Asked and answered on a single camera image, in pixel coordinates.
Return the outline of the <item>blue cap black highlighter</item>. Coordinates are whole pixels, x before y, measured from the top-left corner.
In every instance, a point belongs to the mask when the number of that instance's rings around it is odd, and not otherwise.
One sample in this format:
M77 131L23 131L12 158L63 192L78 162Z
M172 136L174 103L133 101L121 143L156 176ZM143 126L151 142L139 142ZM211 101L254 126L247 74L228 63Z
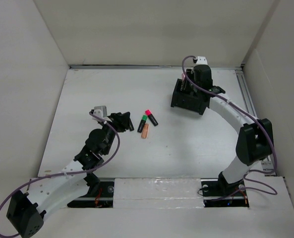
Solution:
M134 126L133 126L131 120L129 120L129 130L130 130L130 131L134 131Z

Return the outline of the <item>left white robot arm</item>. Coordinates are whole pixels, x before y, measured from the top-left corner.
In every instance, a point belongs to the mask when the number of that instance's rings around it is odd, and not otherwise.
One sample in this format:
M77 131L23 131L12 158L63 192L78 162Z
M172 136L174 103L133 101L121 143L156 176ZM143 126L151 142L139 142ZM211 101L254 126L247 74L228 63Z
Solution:
M58 176L46 176L38 188L23 193L17 190L10 197L6 217L22 238L30 238L45 220L62 206L83 195L94 196L100 180L94 171L104 164L113 141L130 129L130 112L102 117L96 110L90 115L101 125L92 130L85 145Z

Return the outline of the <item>green cap black highlighter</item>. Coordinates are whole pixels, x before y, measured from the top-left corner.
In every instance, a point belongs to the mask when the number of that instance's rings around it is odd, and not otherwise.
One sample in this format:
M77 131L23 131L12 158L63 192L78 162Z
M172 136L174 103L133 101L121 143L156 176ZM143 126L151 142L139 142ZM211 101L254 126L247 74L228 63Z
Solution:
M139 123L138 130L137 130L138 133L141 133L142 132L142 130L143 130L144 126L145 126L145 123L146 123L147 118L148 117L146 115L143 115L142 116L141 121Z

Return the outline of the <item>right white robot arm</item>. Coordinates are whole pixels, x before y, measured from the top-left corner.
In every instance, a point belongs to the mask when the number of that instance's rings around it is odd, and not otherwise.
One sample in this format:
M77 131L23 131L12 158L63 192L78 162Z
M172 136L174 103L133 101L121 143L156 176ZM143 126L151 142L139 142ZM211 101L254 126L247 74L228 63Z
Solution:
M247 113L226 94L225 90L213 84L208 65L198 64L192 69L183 69L180 92L195 101L200 115L206 109L219 114L238 134L235 158L220 174L217 189L222 195L229 195L252 170L253 165L274 154L272 124L268 119L258 119Z

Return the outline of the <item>aluminium rail back edge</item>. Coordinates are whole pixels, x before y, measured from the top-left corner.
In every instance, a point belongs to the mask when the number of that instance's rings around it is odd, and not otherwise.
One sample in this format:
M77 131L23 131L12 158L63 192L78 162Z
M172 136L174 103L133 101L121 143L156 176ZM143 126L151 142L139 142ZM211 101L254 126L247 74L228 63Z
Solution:
M171 65L93 65L93 64L71 64L69 69L182 69L182 66Z

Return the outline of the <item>orange translucent highlighter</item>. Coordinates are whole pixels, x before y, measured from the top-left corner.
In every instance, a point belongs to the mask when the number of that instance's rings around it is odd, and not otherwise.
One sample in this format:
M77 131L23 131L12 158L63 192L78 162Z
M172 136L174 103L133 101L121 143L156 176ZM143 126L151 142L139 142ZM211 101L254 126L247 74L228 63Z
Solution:
M146 123L143 127L142 132L141 132L141 138L146 139L148 136L148 132L149 132L149 124Z

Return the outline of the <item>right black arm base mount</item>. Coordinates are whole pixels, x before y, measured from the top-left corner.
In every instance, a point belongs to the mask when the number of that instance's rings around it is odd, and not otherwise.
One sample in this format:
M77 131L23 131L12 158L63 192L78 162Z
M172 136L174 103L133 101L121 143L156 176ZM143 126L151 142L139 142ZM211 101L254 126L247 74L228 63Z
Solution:
M197 193L203 197L205 208L249 207L246 191L239 190L242 186L243 179L228 184L220 173L218 178L202 179Z

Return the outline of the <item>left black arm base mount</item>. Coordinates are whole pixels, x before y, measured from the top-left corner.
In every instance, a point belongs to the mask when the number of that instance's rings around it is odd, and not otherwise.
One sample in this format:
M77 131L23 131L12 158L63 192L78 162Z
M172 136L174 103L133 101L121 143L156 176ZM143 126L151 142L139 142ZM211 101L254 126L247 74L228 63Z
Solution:
M115 178L101 178L98 185L67 204L68 208L113 208Z

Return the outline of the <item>aluminium rail right side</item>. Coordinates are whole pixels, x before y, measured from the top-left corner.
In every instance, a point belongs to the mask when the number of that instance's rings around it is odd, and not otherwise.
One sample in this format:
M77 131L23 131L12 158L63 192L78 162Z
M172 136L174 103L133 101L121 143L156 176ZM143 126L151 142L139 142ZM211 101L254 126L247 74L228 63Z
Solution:
M256 117L257 113L244 77L244 73L241 69L236 69L235 74L244 100L245 110ZM276 172L274 171L272 155L261 161L261 167L264 172L270 172L270 174L266 174L265 176L277 176Z

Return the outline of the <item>black two-compartment organizer box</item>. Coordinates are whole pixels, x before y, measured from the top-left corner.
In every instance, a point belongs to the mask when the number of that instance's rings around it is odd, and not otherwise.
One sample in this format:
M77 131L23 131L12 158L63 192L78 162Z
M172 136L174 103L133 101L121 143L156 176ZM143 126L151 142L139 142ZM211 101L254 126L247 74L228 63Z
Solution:
M184 90L182 84L182 79L176 80L171 107L179 107L203 115L206 108L209 107L209 100L206 100L204 95L193 90Z

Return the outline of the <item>pink cap black highlighter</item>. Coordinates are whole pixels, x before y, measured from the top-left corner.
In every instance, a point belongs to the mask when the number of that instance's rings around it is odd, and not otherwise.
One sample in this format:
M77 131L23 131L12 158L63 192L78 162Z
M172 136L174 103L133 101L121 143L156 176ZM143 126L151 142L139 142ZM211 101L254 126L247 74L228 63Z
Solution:
M149 118L149 120L151 121L151 123L153 124L153 126L157 126L158 122L155 119L155 117L153 116L153 114L151 113L150 110L146 110L145 111L146 116Z

